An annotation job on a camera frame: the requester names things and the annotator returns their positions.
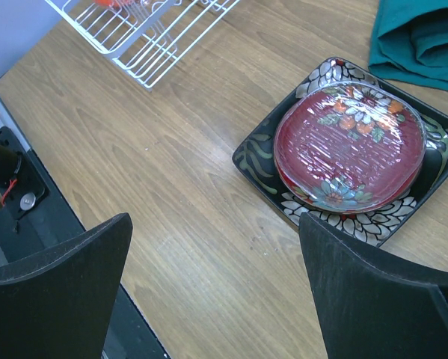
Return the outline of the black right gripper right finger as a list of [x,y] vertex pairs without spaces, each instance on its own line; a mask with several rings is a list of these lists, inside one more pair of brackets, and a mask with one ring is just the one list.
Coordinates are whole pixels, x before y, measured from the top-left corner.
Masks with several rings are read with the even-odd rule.
[[298,234],[329,358],[448,358],[448,272],[312,214],[301,215]]

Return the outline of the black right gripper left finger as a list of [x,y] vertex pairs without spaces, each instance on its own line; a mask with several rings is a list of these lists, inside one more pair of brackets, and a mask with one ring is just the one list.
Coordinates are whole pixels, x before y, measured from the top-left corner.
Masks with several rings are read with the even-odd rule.
[[100,358],[132,237],[121,213],[0,267],[0,358]]

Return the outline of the black square floral plate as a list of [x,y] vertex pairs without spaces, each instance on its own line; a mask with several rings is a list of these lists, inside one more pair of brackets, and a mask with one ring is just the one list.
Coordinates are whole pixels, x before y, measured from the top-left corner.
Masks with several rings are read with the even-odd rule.
[[[362,214],[338,215],[322,212],[300,200],[279,177],[273,159],[274,135],[284,114],[310,90],[342,80],[375,85],[403,99],[419,112],[427,134],[423,167],[414,184],[383,208]],[[448,177],[448,116],[358,65],[343,58],[331,57],[317,66],[250,133],[234,152],[233,163],[294,227],[298,226],[301,214],[309,212],[338,230],[379,247]]]

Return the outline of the orange round plate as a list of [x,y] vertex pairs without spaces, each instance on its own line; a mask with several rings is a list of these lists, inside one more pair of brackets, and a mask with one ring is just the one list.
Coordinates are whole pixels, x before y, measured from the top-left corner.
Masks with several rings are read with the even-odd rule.
[[135,3],[134,0],[93,0],[94,3],[102,7],[118,9]]

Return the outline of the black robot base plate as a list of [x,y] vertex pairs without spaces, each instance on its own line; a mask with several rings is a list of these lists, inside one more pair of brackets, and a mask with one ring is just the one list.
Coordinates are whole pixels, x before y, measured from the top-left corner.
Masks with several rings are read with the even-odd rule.
[[[88,231],[33,150],[0,129],[0,267]],[[100,358],[166,358],[121,282]]]

